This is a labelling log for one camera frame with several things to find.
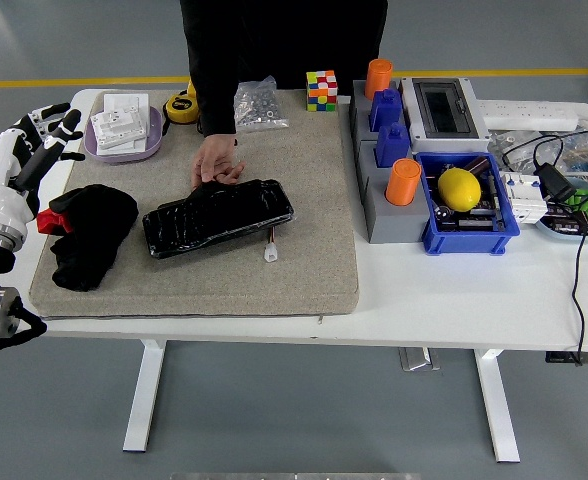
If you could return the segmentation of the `person's right hand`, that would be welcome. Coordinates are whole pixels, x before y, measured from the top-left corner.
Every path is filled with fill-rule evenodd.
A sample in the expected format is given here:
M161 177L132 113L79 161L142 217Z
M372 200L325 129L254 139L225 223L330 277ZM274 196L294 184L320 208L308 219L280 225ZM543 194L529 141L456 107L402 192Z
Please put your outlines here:
M218 182L233 185L245 168L244 162L235 162L236 137L234 134L214 134L204 138L191 162L191 188L203 183Z

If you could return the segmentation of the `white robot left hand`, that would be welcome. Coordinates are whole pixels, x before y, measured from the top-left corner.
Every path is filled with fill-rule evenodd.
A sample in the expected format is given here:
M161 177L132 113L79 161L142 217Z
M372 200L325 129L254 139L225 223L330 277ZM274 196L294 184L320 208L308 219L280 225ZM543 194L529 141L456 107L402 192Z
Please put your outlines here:
M61 160L81 113L68 103L36 109L0 134L0 236L20 243L38 212L41 180Z

